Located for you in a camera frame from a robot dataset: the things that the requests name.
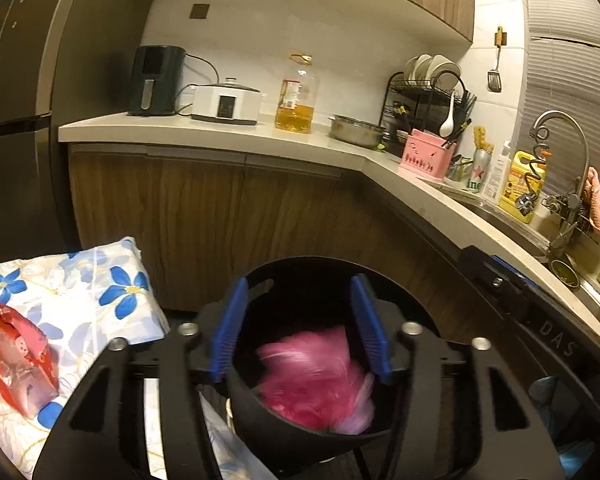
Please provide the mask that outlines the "black air fryer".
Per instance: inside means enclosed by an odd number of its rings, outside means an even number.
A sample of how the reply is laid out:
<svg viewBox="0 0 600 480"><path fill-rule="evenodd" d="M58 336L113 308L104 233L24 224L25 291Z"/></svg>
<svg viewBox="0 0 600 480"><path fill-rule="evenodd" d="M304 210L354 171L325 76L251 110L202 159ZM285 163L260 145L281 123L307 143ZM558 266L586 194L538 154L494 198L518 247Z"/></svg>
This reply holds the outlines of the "black air fryer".
<svg viewBox="0 0 600 480"><path fill-rule="evenodd" d="M141 46L136 50L130 82L130 115L175 114L185 57L185 50L177 46Z"/></svg>

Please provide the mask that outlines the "window blinds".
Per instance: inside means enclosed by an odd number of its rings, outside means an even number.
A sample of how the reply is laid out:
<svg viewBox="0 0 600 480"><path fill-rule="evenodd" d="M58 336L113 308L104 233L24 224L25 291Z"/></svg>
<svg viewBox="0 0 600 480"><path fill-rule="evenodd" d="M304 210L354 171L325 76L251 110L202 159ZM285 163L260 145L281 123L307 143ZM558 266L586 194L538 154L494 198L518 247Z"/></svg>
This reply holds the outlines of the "window blinds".
<svg viewBox="0 0 600 480"><path fill-rule="evenodd" d="M535 119L562 110L582 127L600 176L600 4L527 0L528 63L516 148L530 151Z"/></svg>

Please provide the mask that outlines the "pink plastic bag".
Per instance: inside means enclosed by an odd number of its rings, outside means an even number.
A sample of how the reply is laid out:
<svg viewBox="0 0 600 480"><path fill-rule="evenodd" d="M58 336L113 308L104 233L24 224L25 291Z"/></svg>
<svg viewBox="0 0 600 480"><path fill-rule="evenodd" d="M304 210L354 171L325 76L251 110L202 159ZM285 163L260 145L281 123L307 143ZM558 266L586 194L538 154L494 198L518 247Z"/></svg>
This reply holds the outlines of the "pink plastic bag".
<svg viewBox="0 0 600 480"><path fill-rule="evenodd" d="M342 326L302 332L258 350L261 402L306 429L362 434L372 426L374 376L350 356Z"/></svg>

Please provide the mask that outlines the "brown wall socket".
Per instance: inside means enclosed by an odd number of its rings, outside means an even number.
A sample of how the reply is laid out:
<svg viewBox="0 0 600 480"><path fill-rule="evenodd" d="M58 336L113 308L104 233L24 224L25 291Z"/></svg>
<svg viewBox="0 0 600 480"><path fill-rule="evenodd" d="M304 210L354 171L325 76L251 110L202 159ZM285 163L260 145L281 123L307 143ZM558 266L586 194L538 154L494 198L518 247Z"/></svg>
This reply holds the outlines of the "brown wall socket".
<svg viewBox="0 0 600 480"><path fill-rule="evenodd" d="M189 18L191 20L205 20L208 18L209 10L209 3L194 3L190 9Z"/></svg>

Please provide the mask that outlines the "hanging metal spatula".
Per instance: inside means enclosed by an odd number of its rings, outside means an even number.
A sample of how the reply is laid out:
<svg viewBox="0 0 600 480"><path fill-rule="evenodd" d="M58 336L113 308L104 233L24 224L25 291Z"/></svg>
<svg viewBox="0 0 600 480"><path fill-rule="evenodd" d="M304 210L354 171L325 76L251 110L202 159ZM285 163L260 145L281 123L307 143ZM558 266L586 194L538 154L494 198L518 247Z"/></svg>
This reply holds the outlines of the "hanging metal spatula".
<svg viewBox="0 0 600 480"><path fill-rule="evenodd" d="M494 47L496 47L495 61L493 67L486 74L486 84L488 85L488 90L493 93L501 93L503 89L502 77L500 74L500 61L502 47L505 47L506 44L507 32L502 26L498 26L494 34Z"/></svg>

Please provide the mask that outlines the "red transparent plastic bag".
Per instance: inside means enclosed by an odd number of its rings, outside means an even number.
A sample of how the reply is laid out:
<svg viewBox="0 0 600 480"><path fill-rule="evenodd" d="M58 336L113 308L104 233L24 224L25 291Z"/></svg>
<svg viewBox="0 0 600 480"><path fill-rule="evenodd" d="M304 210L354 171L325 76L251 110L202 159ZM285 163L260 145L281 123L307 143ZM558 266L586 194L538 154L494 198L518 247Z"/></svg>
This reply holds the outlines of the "red transparent plastic bag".
<svg viewBox="0 0 600 480"><path fill-rule="evenodd" d="M58 396L58 371L42 330L0 302L0 397L35 418Z"/></svg>

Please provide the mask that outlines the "pink utensil holder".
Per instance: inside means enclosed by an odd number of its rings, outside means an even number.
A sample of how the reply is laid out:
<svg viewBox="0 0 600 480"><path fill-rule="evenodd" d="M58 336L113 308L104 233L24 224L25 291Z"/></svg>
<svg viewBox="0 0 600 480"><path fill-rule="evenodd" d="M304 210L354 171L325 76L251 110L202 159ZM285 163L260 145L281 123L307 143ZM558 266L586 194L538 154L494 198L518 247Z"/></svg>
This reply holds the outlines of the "pink utensil holder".
<svg viewBox="0 0 600 480"><path fill-rule="evenodd" d="M442 182L455 150L455 143L447 144L441 136L413 129L407 136L400 166L424 180Z"/></svg>

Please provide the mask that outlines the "white rice cooker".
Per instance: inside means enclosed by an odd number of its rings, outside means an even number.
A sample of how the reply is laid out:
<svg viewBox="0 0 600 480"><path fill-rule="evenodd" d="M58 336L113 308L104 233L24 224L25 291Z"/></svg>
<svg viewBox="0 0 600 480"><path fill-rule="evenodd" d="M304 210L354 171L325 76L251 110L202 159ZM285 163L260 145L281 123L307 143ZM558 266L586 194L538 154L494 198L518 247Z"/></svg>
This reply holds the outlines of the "white rice cooker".
<svg viewBox="0 0 600 480"><path fill-rule="evenodd" d="M193 120L255 126L258 123L262 93L255 88L227 80L202 84L194 90L188 114Z"/></svg>

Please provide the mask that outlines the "white detergent bottle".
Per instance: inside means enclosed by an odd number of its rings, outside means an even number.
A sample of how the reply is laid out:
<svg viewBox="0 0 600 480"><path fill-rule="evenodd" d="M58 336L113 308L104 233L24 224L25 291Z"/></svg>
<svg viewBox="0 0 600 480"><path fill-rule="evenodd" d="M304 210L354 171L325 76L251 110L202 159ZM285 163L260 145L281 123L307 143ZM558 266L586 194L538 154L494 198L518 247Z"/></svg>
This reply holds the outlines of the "white detergent bottle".
<svg viewBox="0 0 600 480"><path fill-rule="evenodd" d="M492 156L489 172L482 189L482 197L491 204L498 205L510 166L510 142L505 141L501 151Z"/></svg>

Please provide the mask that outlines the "blue floral tablecloth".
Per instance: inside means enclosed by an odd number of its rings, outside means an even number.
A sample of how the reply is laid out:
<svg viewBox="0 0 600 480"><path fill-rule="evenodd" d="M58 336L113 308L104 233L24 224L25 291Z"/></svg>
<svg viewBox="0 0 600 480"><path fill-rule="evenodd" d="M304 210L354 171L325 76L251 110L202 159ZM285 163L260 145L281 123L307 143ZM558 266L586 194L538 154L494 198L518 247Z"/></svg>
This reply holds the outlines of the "blue floral tablecloth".
<svg viewBox="0 0 600 480"><path fill-rule="evenodd" d="M82 252L0 263L0 300L45 334L59 394L37 415L0 396L0 453L31 478L44 443L78 383L111 339L160 339L168 322L131 237Z"/></svg>

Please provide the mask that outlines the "white plates in rack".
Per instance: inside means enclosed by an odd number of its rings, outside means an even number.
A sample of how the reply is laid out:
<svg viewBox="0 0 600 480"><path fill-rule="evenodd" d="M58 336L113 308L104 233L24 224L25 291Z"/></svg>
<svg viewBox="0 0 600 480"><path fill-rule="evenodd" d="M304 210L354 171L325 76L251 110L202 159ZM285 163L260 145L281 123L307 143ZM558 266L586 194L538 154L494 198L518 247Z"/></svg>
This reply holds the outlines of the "white plates in rack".
<svg viewBox="0 0 600 480"><path fill-rule="evenodd" d="M431 87L451 91L460 83L462 70L444 55L423 53L410 58L405 64L403 79L408 86Z"/></svg>

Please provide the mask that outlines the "steel mixing bowl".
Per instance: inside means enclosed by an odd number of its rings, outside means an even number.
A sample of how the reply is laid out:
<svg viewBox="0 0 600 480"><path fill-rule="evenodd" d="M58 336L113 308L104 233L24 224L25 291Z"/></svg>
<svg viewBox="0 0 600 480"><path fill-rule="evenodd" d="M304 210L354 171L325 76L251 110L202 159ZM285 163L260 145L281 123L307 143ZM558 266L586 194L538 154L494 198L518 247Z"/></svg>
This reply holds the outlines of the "steel mixing bowl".
<svg viewBox="0 0 600 480"><path fill-rule="evenodd" d="M329 120L329 135L332 138L360 148L376 150L385 135L385 129L381 126L351 117L332 115Z"/></svg>

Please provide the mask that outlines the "white ladle spoon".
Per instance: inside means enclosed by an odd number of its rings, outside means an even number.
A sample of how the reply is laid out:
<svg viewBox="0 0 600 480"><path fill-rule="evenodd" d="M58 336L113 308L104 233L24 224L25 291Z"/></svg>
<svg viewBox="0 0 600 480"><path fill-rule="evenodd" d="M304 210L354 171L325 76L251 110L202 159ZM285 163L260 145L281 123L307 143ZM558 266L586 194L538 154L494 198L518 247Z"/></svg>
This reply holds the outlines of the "white ladle spoon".
<svg viewBox="0 0 600 480"><path fill-rule="evenodd" d="M439 136L443 139L447 139L453 132L454 129L454 108L455 108L455 92L452 92L449 100L449 110L446 114L445 120L442 122L439 128Z"/></svg>

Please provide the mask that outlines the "wooden lower cabinets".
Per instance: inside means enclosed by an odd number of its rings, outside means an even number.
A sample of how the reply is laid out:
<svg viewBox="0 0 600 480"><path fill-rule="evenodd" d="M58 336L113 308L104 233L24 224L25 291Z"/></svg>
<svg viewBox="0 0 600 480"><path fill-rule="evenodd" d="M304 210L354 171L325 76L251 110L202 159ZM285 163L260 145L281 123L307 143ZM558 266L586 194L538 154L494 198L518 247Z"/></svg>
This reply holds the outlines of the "wooden lower cabinets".
<svg viewBox="0 0 600 480"><path fill-rule="evenodd" d="M349 170L244 153L126 144L69 150L81 243L130 236L161 307L195 311L262 263L352 261L392 278L446 338L529 351L460 275L460 245L424 214Z"/></svg>

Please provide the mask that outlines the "cooking oil bottle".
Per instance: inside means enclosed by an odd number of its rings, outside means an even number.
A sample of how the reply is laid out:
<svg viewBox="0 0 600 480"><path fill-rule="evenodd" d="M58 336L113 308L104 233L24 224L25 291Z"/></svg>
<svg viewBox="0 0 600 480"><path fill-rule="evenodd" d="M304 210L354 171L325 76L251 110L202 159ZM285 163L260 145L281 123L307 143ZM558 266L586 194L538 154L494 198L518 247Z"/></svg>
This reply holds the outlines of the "cooking oil bottle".
<svg viewBox="0 0 600 480"><path fill-rule="evenodd" d="M320 78L313 66L312 55L293 53L280 86L275 127L280 130L310 133L317 101Z"/></svg>

